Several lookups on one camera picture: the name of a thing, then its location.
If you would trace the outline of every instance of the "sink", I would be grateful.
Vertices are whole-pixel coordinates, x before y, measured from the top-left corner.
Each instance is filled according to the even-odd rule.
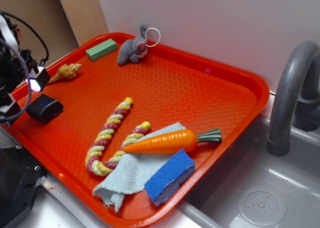
[[[319,137],[292,128],[290,152],[274,156],[269,122],[259,116],[178,208],[202,227],[320,227]]]

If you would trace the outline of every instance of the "green foam block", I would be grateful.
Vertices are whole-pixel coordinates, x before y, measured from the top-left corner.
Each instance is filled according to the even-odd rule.
[[[117,50],[118,46],[115,41],[112,39],[108,39],[107,41],[104,41],[101,44],[98,44],[88,50],[86,50],[87,56],[92,60],[97,60],[98,58],[101,58],[102,56],[111,53],[114,50]]]

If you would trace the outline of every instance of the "black cable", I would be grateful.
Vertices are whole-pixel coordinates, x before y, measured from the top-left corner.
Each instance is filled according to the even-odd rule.
[[[40,37],[40,35],[28,24],[26,23],[25,21],[23,21],[22,19],[16,17],[15,15],[12,15],[12,14],[9,14],[9,13],[6,13],[6,12],[3,12],[3,11],[0,11],[0,14],[4,14],[4,15],[7,15],[11,18],[14,18],[16,20],[18,20],[19,22],[23,23],[25,26],[27,26],[31,32],[33,32],[33,34],[39,39],[39,41],[41,42],[41,44],[43,45],[44,49],[45,49],[45,53],[46,53],[46,57],[41,59],[40,60],[40,63],[39,63],[39,66],[41,67],[44,67],[45,66],[45,62],[48,61],[49,59],[49,50],[46,46],[46,44],[44,43],[44,41],[42,40],[42,38]]]
[[[27,67],[26,62],[23,59],[23,57],[21,57],[21,55],[13,47],[11,47],[9,44],[7,44],[1,38],[0,38],[0,43],[2,45],[6,46],[8,49],[10,49],[14,53],[14,55],[16,55],[16,57],[18,58],[19,62],[21,63],[21,66],[22,66],[22,68],[24,70],[26,81],[27,81],[27,87],[28,87],[28,98],[27,98],[27,101],[26,101],[26,104],[24,105],[24,107],[18,113],[16,113],[15,115],[12,115],[12,116],[9,116],[9,117],[5,117],[5,118],[0,116],[0,123],[6,123],[6,122],[8,122],[10,120],[14,120],[14,119],[19,118],[22,115],[22,113],[25,110],[27,110],[28,105],[29,105],[29,103],[31,101],[32,90],[31,90],[31,84],[30,84],[29,70],[28,70],[28,67]]]

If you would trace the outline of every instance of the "washcloth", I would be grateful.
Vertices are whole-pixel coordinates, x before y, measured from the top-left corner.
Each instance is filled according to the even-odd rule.
[[[143,140],[164,133],[186,129],[180,123],[167,126],[147,134]],[[143,191],[145,183],[172,157],[172,154],[133,154],[122,155],[115,170],[108,175],[94,190],[106,205],[114,205],[116,212],[122,206],[126,194]]]

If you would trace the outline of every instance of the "drain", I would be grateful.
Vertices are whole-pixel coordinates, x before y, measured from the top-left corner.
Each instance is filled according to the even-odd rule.
[[[238,209],[249,223],[269,227],[283,220],[287,204],[278,190],[260,185],[252,186],[240,195]]]

